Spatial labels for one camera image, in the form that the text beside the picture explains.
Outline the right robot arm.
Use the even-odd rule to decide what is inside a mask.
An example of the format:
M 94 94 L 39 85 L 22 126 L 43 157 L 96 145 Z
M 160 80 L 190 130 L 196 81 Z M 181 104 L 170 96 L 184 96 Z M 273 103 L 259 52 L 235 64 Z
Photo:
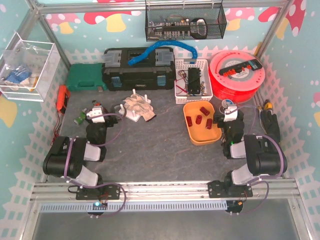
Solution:
M 244 133 L 244 113 L 238 110 L 233 120 L 221 113 L 213 115 L 213 122 L 223 129 L 222 152 L 227 159 L 245 159 L 238 169 L 229 171 L 223 181 L 207 184 L 210 198 L 252 197 L 252 186 L 264 179 L 278 178 L 286 172 L 288 161 L 280 147 L 278 118 L 272 110 L 262 110 L 259 120 L 264 135 Z

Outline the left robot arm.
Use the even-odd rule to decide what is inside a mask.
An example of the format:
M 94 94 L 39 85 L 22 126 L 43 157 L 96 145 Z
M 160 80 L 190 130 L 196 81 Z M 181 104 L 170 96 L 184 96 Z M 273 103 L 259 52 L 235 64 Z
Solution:
M 125 115 L 108 112 L 101 105 L 83 112 L 75 122 L 88 122 L 86 137 L 58 136 L 44 159 L 43 172 L 70 182 L 75 190 L 67 190 L 75 195 L 76 200 L 97 200 L 98 206 L 106 205 L 108 200 L 118 200 L 121 191 L 119 185 L 105 185 L 102 176 L 89 170 L 86 164 L 105 159 L 107 129 L 117 124 Z

